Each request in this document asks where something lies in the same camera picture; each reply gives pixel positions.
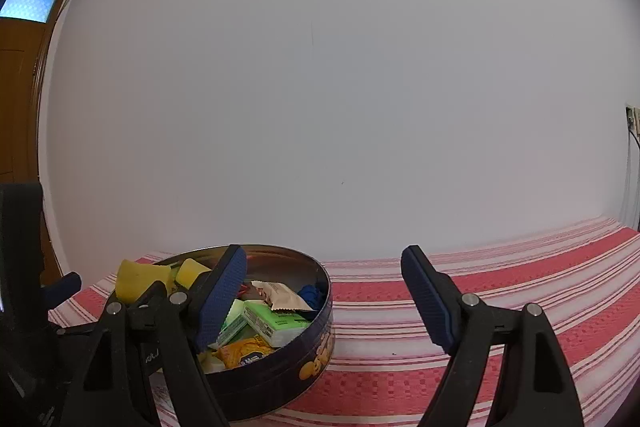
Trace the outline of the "yellow cracker packet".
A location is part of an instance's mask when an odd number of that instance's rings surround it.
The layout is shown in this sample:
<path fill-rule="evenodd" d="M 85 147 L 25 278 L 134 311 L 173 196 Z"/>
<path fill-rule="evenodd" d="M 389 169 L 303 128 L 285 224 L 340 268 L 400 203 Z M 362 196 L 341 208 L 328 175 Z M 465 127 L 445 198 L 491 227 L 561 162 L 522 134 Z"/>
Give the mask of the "yellow cracker packet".
<path fill-rule="evenodd" d="M 264 338 L 253 336 L 228 343 L 216 351 L 216 357 L 224 363 L 226 369 L 235 369 L 265 358 L 273 351 L 273 347 Z"/>

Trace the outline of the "yellow sponge with green flecks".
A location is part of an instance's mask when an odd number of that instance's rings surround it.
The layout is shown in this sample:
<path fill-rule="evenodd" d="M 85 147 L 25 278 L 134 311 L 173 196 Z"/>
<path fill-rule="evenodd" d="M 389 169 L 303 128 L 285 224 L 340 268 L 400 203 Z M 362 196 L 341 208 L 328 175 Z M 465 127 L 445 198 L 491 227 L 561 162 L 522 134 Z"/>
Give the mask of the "yellow sponge with green flecks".
<path fill-rule="evenodd" d="M 116 273 L 115 295 L 126 305 L 134 303 L 155 282 L 163 283 L 171 290 L 174 276 L 168 265 L 150 265 L 122 260 Z"/>

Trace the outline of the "beige snack packet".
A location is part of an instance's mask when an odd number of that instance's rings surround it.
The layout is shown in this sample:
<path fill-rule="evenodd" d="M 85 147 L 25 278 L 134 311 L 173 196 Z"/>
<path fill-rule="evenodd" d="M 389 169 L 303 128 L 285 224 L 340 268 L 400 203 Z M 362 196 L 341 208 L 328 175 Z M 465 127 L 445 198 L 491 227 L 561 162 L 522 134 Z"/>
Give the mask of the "beige snack packet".
<path fill-rule="evenodd" d="M 258 296 L 277 312 L 311 312 L 311 306 L 292 291 L 288 285 L 279 282 L 251 281 Z"/>

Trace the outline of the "plain yellow sponge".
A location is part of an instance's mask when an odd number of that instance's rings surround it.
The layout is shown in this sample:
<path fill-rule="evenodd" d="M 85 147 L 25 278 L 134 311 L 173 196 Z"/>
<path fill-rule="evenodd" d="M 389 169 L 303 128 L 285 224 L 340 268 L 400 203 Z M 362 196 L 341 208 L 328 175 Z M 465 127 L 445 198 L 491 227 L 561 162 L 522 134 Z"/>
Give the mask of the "plain yellow sponge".
<path fill-rule="evenodd" d="M 209 272 L 210 269 L 206 265 L 202 265 L 192 258 L 186 258 L 176 272 L 175 283 L 180 287 L 189 289 L 200 275 Z"/>

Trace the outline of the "red white striped bedspread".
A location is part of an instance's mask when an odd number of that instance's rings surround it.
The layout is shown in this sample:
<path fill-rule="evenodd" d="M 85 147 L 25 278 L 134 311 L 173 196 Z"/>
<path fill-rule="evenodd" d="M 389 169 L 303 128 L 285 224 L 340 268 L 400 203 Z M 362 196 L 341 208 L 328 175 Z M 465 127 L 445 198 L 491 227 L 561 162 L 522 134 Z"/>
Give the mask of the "red white striped bedspread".
<path fill-rule="evenodd" d="M 262 282 L 320 291 L 284 343 L 256 326 L 256 361 L 222 347 L 196 377 L 235 426 L 601 426 L 639 376 L 639 235 L 612 219 L 457 254 L 321 263 L 228 245 L 134 267 L 148 291 L 182 268 L 251 322 Z"/>

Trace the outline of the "round metal cookie tin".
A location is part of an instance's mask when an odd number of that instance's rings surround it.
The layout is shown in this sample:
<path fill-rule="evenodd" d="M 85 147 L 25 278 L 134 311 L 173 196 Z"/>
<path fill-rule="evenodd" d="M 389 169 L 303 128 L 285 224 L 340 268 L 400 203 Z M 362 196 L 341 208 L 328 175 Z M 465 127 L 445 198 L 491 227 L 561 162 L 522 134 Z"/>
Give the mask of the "round metal cookie tin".
<path fill-rule="evenodd" d="M 245 245 L 246 285 L 254 281 L 282 283 L 311 299 L 309 311 L 282 313 L 287 329 L 268 321 L 267 305 L 250 288 L 245 332 L 268 341 L 272 351 L 259 358 L 245 355 L 232 369 L 206 376 L 230 423 L 261 421 L 302 395 L 326 369 L 334 348 L 332 288 L 326 269 L 293 249 Z"/>

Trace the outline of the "light green tissue pack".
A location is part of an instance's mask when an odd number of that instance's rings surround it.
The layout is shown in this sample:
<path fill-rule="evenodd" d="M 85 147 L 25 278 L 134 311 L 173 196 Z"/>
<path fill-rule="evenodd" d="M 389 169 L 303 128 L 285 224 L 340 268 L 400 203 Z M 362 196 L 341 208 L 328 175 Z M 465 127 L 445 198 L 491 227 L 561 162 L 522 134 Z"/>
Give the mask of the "light green tissue pack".
<path fill-rule="evenodd" d="M 310 324 L 297 313 L 272 311 L 262 300 L 246 300 L 244 317 L 252 329 L 276 349 L 290 343 Z"/>

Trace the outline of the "wooden door with window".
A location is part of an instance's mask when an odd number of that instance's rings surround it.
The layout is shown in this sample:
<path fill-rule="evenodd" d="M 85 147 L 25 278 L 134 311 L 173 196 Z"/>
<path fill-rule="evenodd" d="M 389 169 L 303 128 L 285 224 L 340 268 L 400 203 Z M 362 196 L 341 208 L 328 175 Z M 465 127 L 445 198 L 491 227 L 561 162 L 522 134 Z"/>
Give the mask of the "wooden door with window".
<path fill-rule="evenodd" d="M 65 0 L 1 7 L 1 181 L 38 178 L 38 119 L 48 49 Z"/>

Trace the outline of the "wall power socket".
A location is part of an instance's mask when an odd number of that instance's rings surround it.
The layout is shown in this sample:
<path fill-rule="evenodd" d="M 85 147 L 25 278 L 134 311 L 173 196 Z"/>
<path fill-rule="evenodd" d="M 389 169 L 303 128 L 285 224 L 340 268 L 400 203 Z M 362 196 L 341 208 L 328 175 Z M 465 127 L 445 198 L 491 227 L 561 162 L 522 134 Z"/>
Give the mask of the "wall power socket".
<path fill-rule="evenodd" d="M 637 138 L 640 138 L 640 108 L 627 105 L 626 118 L 628 130 Z"/>

